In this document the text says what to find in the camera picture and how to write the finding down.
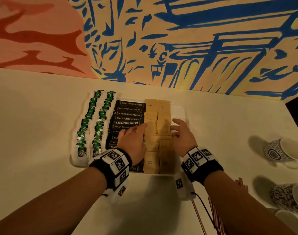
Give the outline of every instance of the black cable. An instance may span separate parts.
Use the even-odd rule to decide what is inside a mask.
[[[221,233],[218,231],[216,225],[214,224],[214,222],[213,222],[213,220],[212,220],[212,218],[211,218],[211,216],[210,216],[210,214],[209,214],[209,212],[208,212],[206,206],[204,205],[202,199],[200,198],[200,196],[199,196],[198,194],[196,194],[195,192],[191,192],[191,194],[192,194],[192,195],[196,195],[196,196],[198,196],[198,198],[200,199],[202,205],[204,206],[204,209],[206,210],[206,212],[207,212],[207,214],[208,214],[208,216],[209,216],[209,218],[210,218],[210,220],[211,220],[211,222],[212,222],[214,228],[216,229],[217,233],[221,235]]]

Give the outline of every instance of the wall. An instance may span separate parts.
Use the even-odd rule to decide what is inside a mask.
[[[0,67],[287,102],[298,0],[0,0]]]

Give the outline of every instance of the mug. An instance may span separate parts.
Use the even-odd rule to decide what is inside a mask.
[[[269,211],[278,217],[284,224],[298,235],[298,216],[292,212],[281,209],[270,209]]]
[[[298,142],[290,138],[274,140],[263,147],[263,153],[271,162],[284,163],[298,169]]]
[[[280,209],[298,213],[298,183],[277,185],[271,189],[270,197]]]

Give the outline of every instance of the hand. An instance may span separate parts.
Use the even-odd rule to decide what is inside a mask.
[[[171,130],[177,131],[172,133],[173,147],[175,148],[176,152],[183,158],[189,150],[197,147],[198,144],[185,121],[173,119],[173,122],[179,125],[171,125],[170,127]]]
[[[119,133],[119,142],[117,148],[123,149],[129,154],[133,161],[133,166],[138,164],[147,151],[146,145],[143,143],[145,128],[148,124],[134,126],[128,130],[122,129]]]

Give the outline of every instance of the white table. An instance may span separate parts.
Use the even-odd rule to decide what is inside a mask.
[[[249,146],[253,136],[298,141],[298,128],[282,102],[0,69],[0,219],[82,170],[69,163],[71,130],[88,92],[98,89],[184,107],[199,145],[209,148],[233,179],[242,177],[250,194],[268,207],[253,189],[257,176],[298,182],[298,170],[272,167]],[[178,200],[172,178],[131,174],[130,181],[119,204],[100,198],[74,234],[202,234],[191,201]],[[210,210],[205,189],[194,186]],[[195,202],[207,234],[216,234],[201,202]]]

